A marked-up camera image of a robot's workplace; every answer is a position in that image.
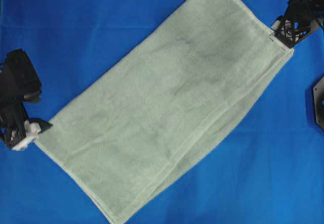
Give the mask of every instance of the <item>black mechanical part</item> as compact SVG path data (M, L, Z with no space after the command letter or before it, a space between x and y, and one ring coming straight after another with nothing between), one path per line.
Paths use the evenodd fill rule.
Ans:
M275 37L292 48L317 29L324 28L324 0L289 0L283 16L277 18Z
M26 137L24 122L38 123L41 132L52 125L39 118L29 118L23 102L39 102L41 81L22 50L10 52L0 67L0 140L9 149Z
M324 130L324 77L313 87L315 120Z

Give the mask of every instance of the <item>black bracket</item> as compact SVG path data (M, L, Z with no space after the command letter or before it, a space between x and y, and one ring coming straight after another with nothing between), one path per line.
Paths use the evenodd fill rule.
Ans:
M323 17L324 0L289 0L285 14L273 25L274 36L292 48L319 29Z

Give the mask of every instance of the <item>light green towel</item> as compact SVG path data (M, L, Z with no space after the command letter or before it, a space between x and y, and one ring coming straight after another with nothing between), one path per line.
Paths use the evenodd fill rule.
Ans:
M188 0L37 145L124 223L215 148L293 54L240 0Z

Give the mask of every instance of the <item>towel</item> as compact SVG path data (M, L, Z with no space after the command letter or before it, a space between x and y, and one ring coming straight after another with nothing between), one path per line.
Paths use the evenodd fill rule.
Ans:
M125 223L235 128L293 52L240 0L187 0L36 144Z

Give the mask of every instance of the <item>blue background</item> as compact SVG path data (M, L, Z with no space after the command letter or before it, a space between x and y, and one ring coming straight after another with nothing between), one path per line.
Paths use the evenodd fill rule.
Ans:
M3 0L0 61L28 52L43 83L31 117L50 119L185 0ZM270 26L288 0L242 0ZM128 223L323 223L324 132L311 87L324 75L317 31L239 126ZM0 144L0 223L107 223L40 149Z

